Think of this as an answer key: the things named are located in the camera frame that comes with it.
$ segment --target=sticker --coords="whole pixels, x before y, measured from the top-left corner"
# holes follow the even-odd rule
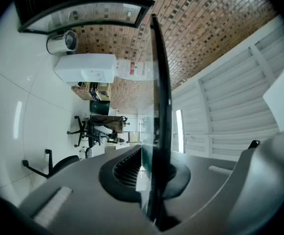
[[[134,75],[134,62],[131,62],[130,75]]]

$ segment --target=chair base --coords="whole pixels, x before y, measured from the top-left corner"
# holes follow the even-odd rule
[[[74,145],[74,147],[78,147],[78,146],[80,146],[83,133],[86,132],[86,130],[85,130],[85,124],[86,124],[86,122],[85,122],[85,121],[82,121],[82,122],[81,122],[79,116],[74,116],[74,119],[77,119],[77,120],[78,120],[80,130],[79,130],[79,131],[75,131],[75,132],[67,131],[67,134],[68,134],[68,135],[71,135],[71,134],[80,133],[78,144],[75,144],[75,145]]]

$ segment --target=black office chair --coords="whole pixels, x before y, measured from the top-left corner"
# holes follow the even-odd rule
[[[80,133],[78,144],[75,144],[74,147],[80,146],[82,137],[88,137],[88,145],[90,148],[92,148],[97,143],[101,145],[101,138],[111,137],[113,135],[113,133],[108,135],[104,132],[96,130],[94,125],[91,124],[89,120],[87,120],[86,123],[86,121],[81,122],[79,116],[74,116],[74,118],[78,120],[80,130],[75,132],[67,131],[68,135]]]
[[[79,156],[74,155],[74,156],[69,156],[64,158],[63,160],[59,161],[54,167],[53,167],[53,156],[52,156],[52,151],[49,149],[45,149],[45,153],[49,154],[48,158],[48,174],[46,175],[45,173],[42,173],[32,167],[29,166],[29,161],[28,160],[23,160],[22,164],[23,166],[27,167],[29,170],[32,170],[33,172],[45,177],[45,178],[50,178],[54,174],[56,174],[58,171],[61,169],[65,168],[66,166],[77,162],[80,160]]]
[[[67,131],[67,134],[68,134],[68,135],[71,135],[71,134],[80,133],[78,144],[75,144],[75,145],[74,145],[74,147],[78,147],[78,146],[80,146],[80,142],[81,142],[81,140],[82,140],[83,133],[86,132],[86,129],[85,129],[85,127],[86,127],[86,122],[85,122],[85,121],[82,121],[82,122],[81,122],[79,116],[74,116],[74,119],[77,119],[77,120],[78,120],[80,130],[75,131],[75,132],[69,132],[69,131]]]

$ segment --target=white floor tile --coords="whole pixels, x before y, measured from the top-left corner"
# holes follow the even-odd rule
[[[89,101],[80,99],[53,71],[58,61],[58,56],[48,56],[34,81],[31,93],[65,110],[89,116]]]
[[[23,118],[29,93],[0,75],[0,187],[22,178]]]
[[[30,177],[25,176],[7,186],[0,188],[0,197],[8,200],[15,206],[19,206],[21,201],[33,190]]]
[[[48,174],[48,166],[44,167],[43,169],[39,170],[42,173]],[[30,175],[30,180],[33,186],[33,189],[37,189],[38,187],[40,187],[42,184],[44,184],[47,179],[45,177],[42,177],[39,174],[36,173],[31,173]]]
[[[106,142],[107,140],[103,139],[103,143],[101,145],[96,144],[95,146],[93,146],[92,157],[96,157],[105,153]]]
[[[30,91],[48,55],[47,36],[19,33],[19,18],[12,3],[0,19],[0,74]]]
[[[54,165],[63,158],[79,155],[79,148],[74,147],[79,134],[66,133],[79,129],[74,115],[30,94],[24,117],[23,142],[25,157],[33,168],[48,165],[45,149],[53,151]]]

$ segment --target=box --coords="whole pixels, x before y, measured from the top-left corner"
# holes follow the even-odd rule
[[[90,83],[84,82],[81,87],[71,87],[83,100],[91,101],[110,101],[111,86],[108,83]]]
[[[83,100],[93,100],[91,94],[89,93],[90,83],[83,83],[81,87],[72,86],[71,89]]]
[[[111,86],[108,83],[98,83],[96,94],[102,101],[110,101],[111,99]]]

